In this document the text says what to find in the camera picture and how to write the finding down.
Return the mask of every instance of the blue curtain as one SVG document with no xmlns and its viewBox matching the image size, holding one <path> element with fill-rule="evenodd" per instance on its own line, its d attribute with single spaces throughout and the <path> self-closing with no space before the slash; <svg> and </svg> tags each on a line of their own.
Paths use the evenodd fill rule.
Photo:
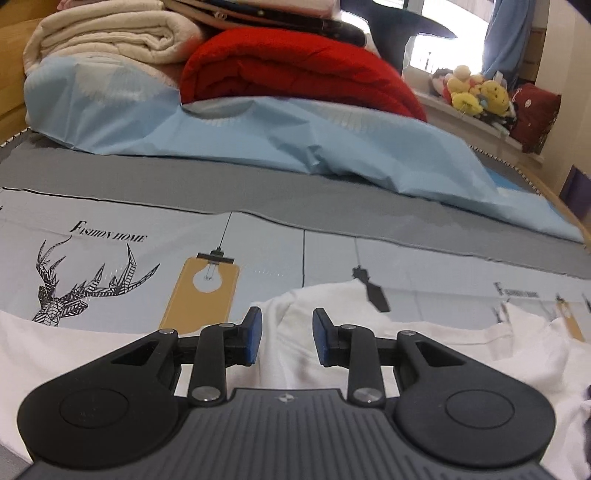
<svg viewBox="0 0 591 480">
<path fill-rule="evenodd" d="M 535 0 L 495 0 L 484 40 L 482 74 L 491 79 L 500 71 L 509 90 L 517 81 L 534 10 Z"/>
</svg>

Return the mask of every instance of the white t-shirt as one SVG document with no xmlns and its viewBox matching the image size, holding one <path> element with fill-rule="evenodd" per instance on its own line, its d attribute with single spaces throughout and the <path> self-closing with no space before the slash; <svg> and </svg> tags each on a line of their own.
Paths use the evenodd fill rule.
<svg viewBox="0 0 591 480">
<path fill-rule="evenodd" d="M 366 300 L 365 287 L 354 280 L 294 290 L 259 305 L 263 337 L 253 367 L 228 369 L 228 389 L 341 388 L 347 370 L 318 362 L 311 315 L 323 307 L 333 323 L 371 328 L 376 336 L 395 338 L 399 330 L 416 330 L 542 392 L 552 403 L 557 427 L 542 464 L 562 480 L 587 479 L 583 426 L 591 401 L 591 345 L 569 336 L 562 319 L 551 323 L 506 305 L 505 323 L 486 330 L 462 330 L 433 323 L 393 322 Z M 36 386 L 79 367 L 137 335 L 96 333 L 48 327 L 0 312 L 0 443 L 28 459 L 16 426 L 18 407 Z M 391 367 L 383 367 L 388 396 L 398 394 Z M 190 371 L 183 369 L 177 394 L 186 393 Z"/>
</svg>

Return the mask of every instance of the deer illustration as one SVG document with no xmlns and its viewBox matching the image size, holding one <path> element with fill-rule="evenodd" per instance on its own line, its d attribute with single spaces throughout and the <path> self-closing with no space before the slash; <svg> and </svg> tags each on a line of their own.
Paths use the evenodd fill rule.
<svg viewBox="0 0 591 480">
<path fill-rule="evenodd" d="M 100 281 L 103 277 L 103 270 L 105 269 L 105 264 L 103 264 L 90 282 L 87 283 L 85 280 L 81 285 L 74 285 L 74 287 L 63 297 L 56 297 L 56 287 L 59 282 L 56 277 L 56 268 L 65 257 L 61 257 L 53 265 L 48 267 L 50 263 L 49 256 L 56 247 L 65 244 L 70 238 L 53 245 L 53 247 L 50 247 L 47 252 L 43 253 L 43 249 L 47 242 L 47 240 L 45 240 L 39 249 L 36 266 L 44 285 L 39 287 L 38 296 L 41 308 L 34 316 L 33 322 L 57 326 L 62 318 L 73 317 L 85 311 L 88 308 L 88 304 L 84 302 L 84 299 L 89 297 L 116 297 L 124 295 L 146 282 L 152 275 L 154 275 L 154 273 L 156 273 L 156 270 L 158 270 L 158 267 L 160 266 L 160 264 L 156 265 L 152 270 L 146 273 L 146 275 L 132 283 L 131 280 L 133 279 L 137 264 L 135 263 L 135 258 L 131 252 L 129 244 L 127 244 L 127 254 L 129 258 L 127 266 L 119 278 L 117 278 L 116 275 L 111 278 L 108 287 L 99 287 Z"/>
</svg>

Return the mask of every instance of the stuffed toy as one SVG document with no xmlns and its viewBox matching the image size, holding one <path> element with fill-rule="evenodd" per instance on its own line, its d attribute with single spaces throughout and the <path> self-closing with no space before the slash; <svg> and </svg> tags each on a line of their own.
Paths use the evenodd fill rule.
<svg viewBox="0 0 591 480">
<path fill-rule="evenodd" d="M 484 77 L 480 74 L 472 75 L 470 68 L 467 65 L 459 65 L 456 69 L 448 73 L 443 80 L 442 97 L 447 100 L 449 104 L 452 102 L 452 93 L 471 93 L 478 95 L 478 85 L 484 82 Z"/>
<path fill-rule="evenodd" d="M 452 74 L 447 76 L 447 89 L 449 93 L 469 92 L 471 74 L 470 68 L 466 65 L 458 66 Z"/>
<path fill-rule="evenodd" d="M 469 92 L 452 93 L 452 107 L 466 115 L 480 115 L 484 109 L 478 98 Z"/>
<path fill-rule="evenodd" d="M 509 93 L 500 83 L 487 80 L 478 87 L 476 96 L 480 99 L 484 110 L 500 117 L 511 116 Z"/>
<path fill-rule="evenodd" d="M 453 73 L 450 69 L 437 69 L 429 81 L 429 93 L 436 97 L 443 96 L 444 82 L 447 75 Z"/>
</svg>

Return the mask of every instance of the yellow tag illustration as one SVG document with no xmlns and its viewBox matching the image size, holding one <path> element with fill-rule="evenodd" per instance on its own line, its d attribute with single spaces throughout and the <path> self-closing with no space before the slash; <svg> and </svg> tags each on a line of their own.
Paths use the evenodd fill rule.
<svg viewBox="0 0 591 480">
<path fill-rule="evenodd" d="M 183 334 L 227 322 L 239 274 L 233 262 L 219 248 L 187 259 L 160 328 L 174 328 Z"/>
</svg>

